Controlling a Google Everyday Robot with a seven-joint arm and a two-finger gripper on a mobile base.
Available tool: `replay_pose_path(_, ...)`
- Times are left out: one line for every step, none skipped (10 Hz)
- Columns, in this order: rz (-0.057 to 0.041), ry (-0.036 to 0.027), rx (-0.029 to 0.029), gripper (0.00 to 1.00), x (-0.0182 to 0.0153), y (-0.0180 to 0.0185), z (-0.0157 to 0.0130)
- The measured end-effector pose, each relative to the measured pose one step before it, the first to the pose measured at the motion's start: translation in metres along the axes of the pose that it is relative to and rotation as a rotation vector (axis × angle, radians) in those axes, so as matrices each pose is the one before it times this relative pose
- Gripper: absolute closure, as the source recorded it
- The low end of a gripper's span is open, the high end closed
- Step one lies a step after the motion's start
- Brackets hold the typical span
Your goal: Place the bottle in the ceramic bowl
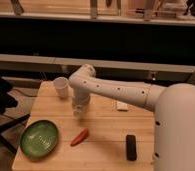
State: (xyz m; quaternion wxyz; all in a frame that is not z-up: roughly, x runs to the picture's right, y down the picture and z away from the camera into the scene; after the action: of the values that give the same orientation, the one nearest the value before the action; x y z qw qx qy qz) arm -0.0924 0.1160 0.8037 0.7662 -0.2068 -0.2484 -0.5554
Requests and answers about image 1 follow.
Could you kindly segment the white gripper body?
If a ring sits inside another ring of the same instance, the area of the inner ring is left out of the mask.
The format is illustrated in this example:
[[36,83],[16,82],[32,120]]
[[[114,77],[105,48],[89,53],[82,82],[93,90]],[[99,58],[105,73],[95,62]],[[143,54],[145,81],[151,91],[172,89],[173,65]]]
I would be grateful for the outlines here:
[[72,98],[73,114],[76,118],[81,118],[86,112],[90,102],[90,98],[79,99],[76,97]]

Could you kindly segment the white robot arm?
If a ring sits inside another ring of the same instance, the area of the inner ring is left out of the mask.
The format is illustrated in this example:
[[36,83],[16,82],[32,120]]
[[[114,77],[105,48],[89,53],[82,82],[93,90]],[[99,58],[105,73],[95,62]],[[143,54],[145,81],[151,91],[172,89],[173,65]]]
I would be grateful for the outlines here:
[[74,72],[69,84],[75,104],[95,93],[152,111],[154,171],[195,171],[195,85],[103,80],[89,64]]

